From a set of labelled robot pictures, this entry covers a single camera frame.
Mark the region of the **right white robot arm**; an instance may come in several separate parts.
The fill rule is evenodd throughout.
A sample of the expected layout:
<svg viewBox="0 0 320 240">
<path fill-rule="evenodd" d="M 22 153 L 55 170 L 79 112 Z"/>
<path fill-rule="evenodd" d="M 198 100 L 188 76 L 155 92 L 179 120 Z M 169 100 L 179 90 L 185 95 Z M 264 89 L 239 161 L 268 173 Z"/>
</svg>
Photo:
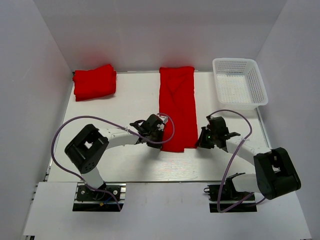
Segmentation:
<svg viewBox="0 0 320 240">
<path fill-rule="evenodd" d="M 270 149 L 249 141 L 237 132 L 230 132 L 223 117 L 207 117 L 208 125 L 202 127 L 196 146 L 203 149 L 215 147 L 246 160 L 254 166 L 254 173 L 224 173 L 219 188 L 213 193 L 216 201 L 222 197 L 239 200 L 251 193 L 262 194 L 272 200 L 295 192 L 302 187 L 301 180 L 287 150 Z"/>
</svg>

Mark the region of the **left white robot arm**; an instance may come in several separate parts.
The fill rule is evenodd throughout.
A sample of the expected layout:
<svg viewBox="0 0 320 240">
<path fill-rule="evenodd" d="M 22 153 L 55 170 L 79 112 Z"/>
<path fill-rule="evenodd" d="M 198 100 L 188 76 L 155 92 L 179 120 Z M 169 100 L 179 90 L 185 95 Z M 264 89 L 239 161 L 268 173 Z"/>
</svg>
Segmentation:
<svg viewBox="0 0 320 240">
<path fill-rule="evenodd" d="M 97 165 L 108 149 L 146 143 L 151 148 L 162 148 L 164 128 L 168 117 L 151 114 L 146 120 L 137 120 L 129 128 L 98 129 L 87 124 L 65 147 L 64 152 L 89 185 L 88 193 L 99 200 L 105 196 L 105 182 Z"/>
</svg>

